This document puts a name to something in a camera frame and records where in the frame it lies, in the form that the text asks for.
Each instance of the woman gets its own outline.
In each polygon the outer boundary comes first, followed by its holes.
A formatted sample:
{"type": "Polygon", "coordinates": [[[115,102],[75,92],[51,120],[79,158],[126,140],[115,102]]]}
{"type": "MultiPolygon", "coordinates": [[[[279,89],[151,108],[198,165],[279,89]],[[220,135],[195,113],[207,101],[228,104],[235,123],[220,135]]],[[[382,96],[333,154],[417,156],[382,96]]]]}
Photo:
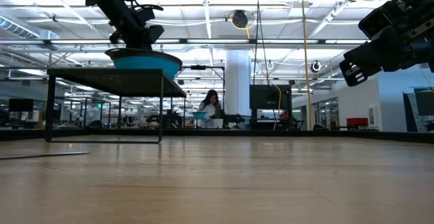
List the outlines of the woman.
{"type": "Polygon", "coordinates": [[[220,103],[218,102],[218,94],[215,90],[209,90],[205,99],[199,105],[197,112],[205,112],[205,119],[200,121],[200,127],[212,128],[211,119],[220,119],[220,103]]]}

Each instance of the computer monitor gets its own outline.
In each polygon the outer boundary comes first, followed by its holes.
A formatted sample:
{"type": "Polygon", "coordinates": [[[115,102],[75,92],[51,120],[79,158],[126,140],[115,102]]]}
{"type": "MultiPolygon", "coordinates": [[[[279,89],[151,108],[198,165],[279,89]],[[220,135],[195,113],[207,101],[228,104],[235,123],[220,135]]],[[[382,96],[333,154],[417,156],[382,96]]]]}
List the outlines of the computer monitor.
{"type": "Polygon", "coordinates": [[[33,99],[11,98],[9,99],[9,112],[32,112],[33,99]]]}
{"type": "Polygon", "coordinates": [[[434,115],[434,92],[417,92],[416,104],[420,116],[434,115]]]}
{"type": "MultiPolygon", "coordinates": [[[[291,101],[291,85],[278,85],[281,90],[280,109],[288,109],[291,101]]],[[[250,85],[250,109],[278,109],[279,90],[275,86],[250,85]]]]}

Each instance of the metal table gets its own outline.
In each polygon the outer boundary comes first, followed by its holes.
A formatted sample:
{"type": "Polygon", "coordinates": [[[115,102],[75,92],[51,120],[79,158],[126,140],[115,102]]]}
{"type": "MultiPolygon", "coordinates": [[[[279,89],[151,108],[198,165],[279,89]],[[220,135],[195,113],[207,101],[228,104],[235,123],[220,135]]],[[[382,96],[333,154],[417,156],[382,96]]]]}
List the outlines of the metal table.
{"type": "MultiPolygon", "coordinates": [[[[160,143],[163,138],[163,98],[185,98],[186,94],[161,69],[108,69],[72,68],[48,69],[48,97],[45,125],[45,141],[53,143],[113,143],[113,141],[53,141],[53,114],[56,78],[62,78],[83,86],[88,86],[119,96],[118,130],[121,129],[122,97],[159,97],[160,127],[157,141],[141,143],[160,143]]],[[[137,143],[137,141],[119,141],[137,143]]]]}

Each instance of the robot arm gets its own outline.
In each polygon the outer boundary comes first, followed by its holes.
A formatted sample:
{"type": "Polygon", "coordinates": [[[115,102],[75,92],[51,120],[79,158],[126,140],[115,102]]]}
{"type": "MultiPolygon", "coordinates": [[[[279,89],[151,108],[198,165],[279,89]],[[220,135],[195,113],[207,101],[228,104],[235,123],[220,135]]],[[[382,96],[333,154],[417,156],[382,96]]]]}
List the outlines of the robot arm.
{"type": "Polygon", "coordinates": [[[344,54],[340,63],[347,84],[426,62],[434,72],[433,26],[434,0],[391,0],[372,11],[359,23],[370,42],[344,54]]]}
{"type": "Polygon", "coordinates": [[[110,36],[111,43],[122,39],[127,48],[152,50],[151,45],[163,34],[162,26],[146,27],[146,21],[155,18],[153,10],[163,10],[157,5],[134,5],[128,7],[126,1],[136,0],[86,0],[87,6],[97,5],[116,28],[110,36]]]}

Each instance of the teal bowl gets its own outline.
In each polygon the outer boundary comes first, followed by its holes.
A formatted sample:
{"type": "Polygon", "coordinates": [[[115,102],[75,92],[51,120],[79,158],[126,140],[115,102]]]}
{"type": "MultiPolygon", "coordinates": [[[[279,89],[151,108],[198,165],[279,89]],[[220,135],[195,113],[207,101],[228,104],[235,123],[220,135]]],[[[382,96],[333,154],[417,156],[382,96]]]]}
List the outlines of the teal bowl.
{"type": "Polygon", "coordinates": [[[193,112],[193,117],[195,119],[203,119],[205,118],[206,113],[205,112],[193,112]]]}
{"type": "Polygon", "coordinates": [[[182,67],[182,61],[172,55],[150,50],[115,48],[105,52],[116,69],[162,69],[171,79],[182,67]]]}

